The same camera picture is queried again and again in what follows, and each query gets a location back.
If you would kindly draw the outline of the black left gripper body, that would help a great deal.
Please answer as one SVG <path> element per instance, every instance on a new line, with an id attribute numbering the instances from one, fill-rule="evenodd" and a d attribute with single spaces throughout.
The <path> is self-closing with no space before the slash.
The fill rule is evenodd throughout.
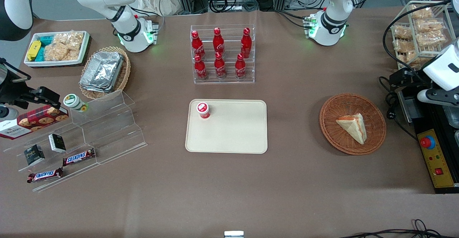
<path id="1" fill-rule="evenodd" d="M 429 78 L 423 70 L 409 70 L 408 68 L 403 69 L 405 85 L 423 86 L 431 88 L 431 78 Z"/>

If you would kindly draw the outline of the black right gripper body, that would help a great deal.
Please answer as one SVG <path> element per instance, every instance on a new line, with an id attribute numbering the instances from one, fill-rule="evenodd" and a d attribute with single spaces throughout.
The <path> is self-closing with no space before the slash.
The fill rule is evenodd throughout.
<path id="1" fill-rule="evenodd" d="M 30 93 L 32 89 L 25 83 L 31 79 L 31 76 L 12 66 L 5 58 L 0 59 L 0 64 L 1 104 L 9 104 L 21 109 L 27 109 L 29 102 L 34 100 Z"/>

